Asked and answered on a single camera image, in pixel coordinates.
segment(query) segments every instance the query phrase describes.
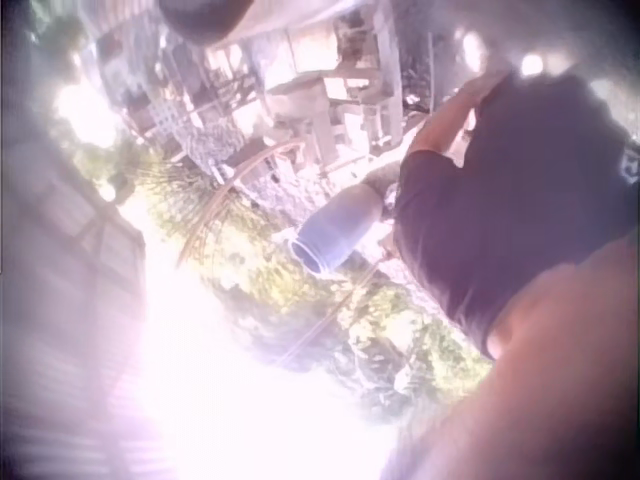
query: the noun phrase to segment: bamboo pole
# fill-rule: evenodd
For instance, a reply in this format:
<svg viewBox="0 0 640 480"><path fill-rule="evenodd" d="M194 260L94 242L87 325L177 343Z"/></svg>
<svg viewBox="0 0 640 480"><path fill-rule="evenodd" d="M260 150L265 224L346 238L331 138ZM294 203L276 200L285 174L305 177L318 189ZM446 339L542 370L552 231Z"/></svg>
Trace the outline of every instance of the bamboo pole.
<svg viewBox="0 0 640 480"><path fill-rule="evenodd" d="M327 313L327 315L320 322L316 323L313 327L311 327L311 329L307 333L305 333L302 336L302 338L300 338L282 357L277 359L273 363L273 366L282 367L289 360L291 360L298 353L300 353L300 351L304 347L306 347L309 344L309 342L311 342L315 337L317 337L325 328L327 328L327 326L335 318L338 312L340 312L340 310L351 299L351 297L356 292L356 290L358 290L359 288L369 283L369 281L373 277L373 274L376 273L376 271L378 270L378 267L380 266L380 264L386 260L387 260L387 257L384 256L380 260L372 264L369 267L369 269L362 275L362 277L358 279L358 281L353 286L351 291L342 300L340 300L340 302L336 306L334 306L331 310L329 310L329 313Z"/></svg>
<svg viewBox="0 0 640 480"><path fill-rule="evenodd" d="M216 213L222 202L224 201L227 193L233 188L235 183L244 177L247 173L253 170L256 166L258 166L262 161L266 160L271 155L278 153L281 150L286 150L293 147L302 147L304 146L304 140L300 138L295 138L292 140L287 140L285 142L278 143L272 147L263 150L260 153L257 153L246 162L242 163L237 169L233 177L225 183L220 189L216 190L207 204L205 205L200 218L196 221L195 225L191 229L187 240L180 251L180 255L178 256L178 262L176 264L176 268L179 268L182 263L187 258L193 244L196 241L198 236L198 232L202 225L204 225L208 220L210 220Z"/></svg>

